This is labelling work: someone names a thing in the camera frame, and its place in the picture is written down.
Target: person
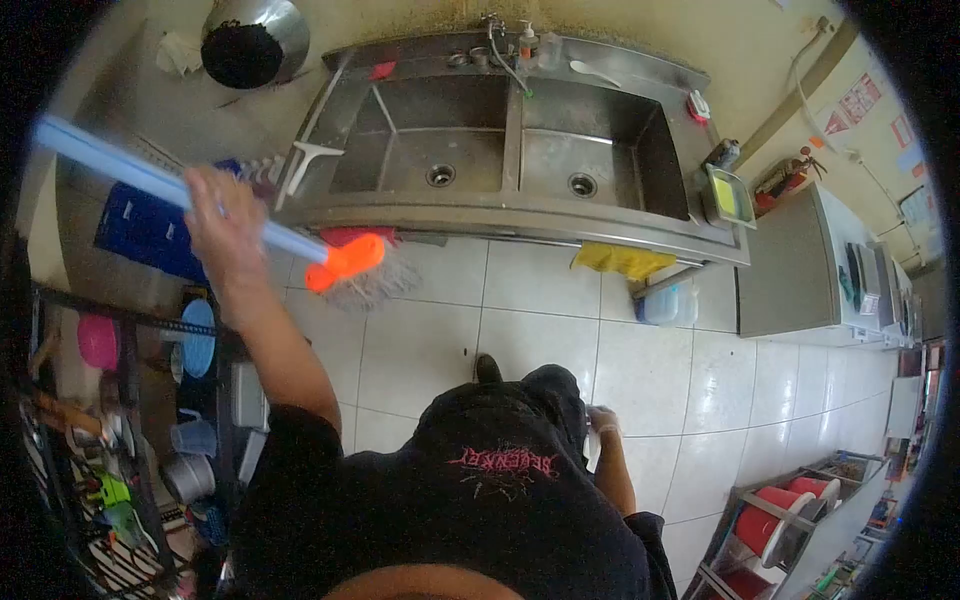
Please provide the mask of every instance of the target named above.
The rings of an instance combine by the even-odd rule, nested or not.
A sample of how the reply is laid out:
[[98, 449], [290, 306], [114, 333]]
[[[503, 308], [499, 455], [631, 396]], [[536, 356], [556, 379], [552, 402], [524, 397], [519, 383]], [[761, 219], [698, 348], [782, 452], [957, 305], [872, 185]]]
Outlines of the person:
[[[663, 520], [638, 512], [616, 415], [587, 409], [548, 365], [441, 394], [397, 452], [341, 448], [324, 366], [272, 290], [250, 188], [184, 174], [186, 215], [225, 324], [271, 403], [270, 434], [231, 521], [236, 586], [251, 598], [676, 598]], [[583, 458], [588, 427], [599, 463]]]

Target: blue plate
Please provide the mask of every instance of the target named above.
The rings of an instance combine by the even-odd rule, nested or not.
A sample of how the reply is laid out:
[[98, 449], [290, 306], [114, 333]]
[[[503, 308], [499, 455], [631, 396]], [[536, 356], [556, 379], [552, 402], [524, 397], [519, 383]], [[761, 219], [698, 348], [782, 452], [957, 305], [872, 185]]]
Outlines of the blue plate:
[[[206, 300], [196, 299], [186, 305], [181, 317], [184, 323], [214, 326], [213, 309]], [[183, 340], [183, 369], [196, 379], [200, 379], [210, 370], [213, 361], [213, 348], [217, 339], [209, 335], [188, 333]]]

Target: faucet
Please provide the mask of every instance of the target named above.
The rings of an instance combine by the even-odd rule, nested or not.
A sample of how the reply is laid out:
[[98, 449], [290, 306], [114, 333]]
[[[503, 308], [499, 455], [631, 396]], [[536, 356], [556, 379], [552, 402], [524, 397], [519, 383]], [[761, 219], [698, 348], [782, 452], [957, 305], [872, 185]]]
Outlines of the faucet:
[[510, 68], [503, 57], [500, 56], [500, 51], [496, 49], [496, 38], [493, 36], [493, 34], [498, 33], [501, 37], [505, 37], [507, 35], [507, 23], [497, 16], [496, 12], [488, 12], [487, 14], [483, 15], [483, 17], [480, 19], [480, 22], [487, 25], [487, 39], [490, 41], [490, 49], [493, 52], [493, 57], [500, 64], [500, 66], [502, 66], [504, 70], [514, 78], [520, 87], [523, 88], [523, 94], [527, 98], [533, 96], [534, 93], [530, 91], [530, 88], [527, 87], [527, 84], [525, 84], [523, 80], [516, 74], [514, 69]]

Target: white tile floor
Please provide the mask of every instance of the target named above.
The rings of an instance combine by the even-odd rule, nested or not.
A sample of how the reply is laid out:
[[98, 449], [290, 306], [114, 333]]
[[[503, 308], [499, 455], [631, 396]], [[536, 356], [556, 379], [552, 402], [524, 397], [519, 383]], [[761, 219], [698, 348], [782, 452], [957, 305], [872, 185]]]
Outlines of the white tile floor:
[[508, 378], [563, 365], [585, 401], [620, 415], [638, 508], [667, 521], [680, 593], [732, 485], [840, 447], [880, 451], [896, 354], [738, 338], [732, 268], [697, 276], [697, 323], [670, 329], [633, 322], [620, 275], [569, 270], [573, 249], [451, 239], [400, 251], [423, 285], [369, 316], [303, 290], [301, 261], [272, 260], [336, 389], [346, 452], [397, 449], [436, 394], [470, 379], [478, 351]]

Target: shoe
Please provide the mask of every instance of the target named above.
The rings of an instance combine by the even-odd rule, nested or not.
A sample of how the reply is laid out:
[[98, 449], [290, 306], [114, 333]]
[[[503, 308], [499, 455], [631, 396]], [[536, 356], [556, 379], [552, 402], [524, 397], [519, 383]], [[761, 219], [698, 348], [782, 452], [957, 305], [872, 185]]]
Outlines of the shoe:
[[473, 364], [473, 371], [477, 376], [477, 383], [503, 383], [503, 375], [496, 361], [489, 354], [480, 354]]

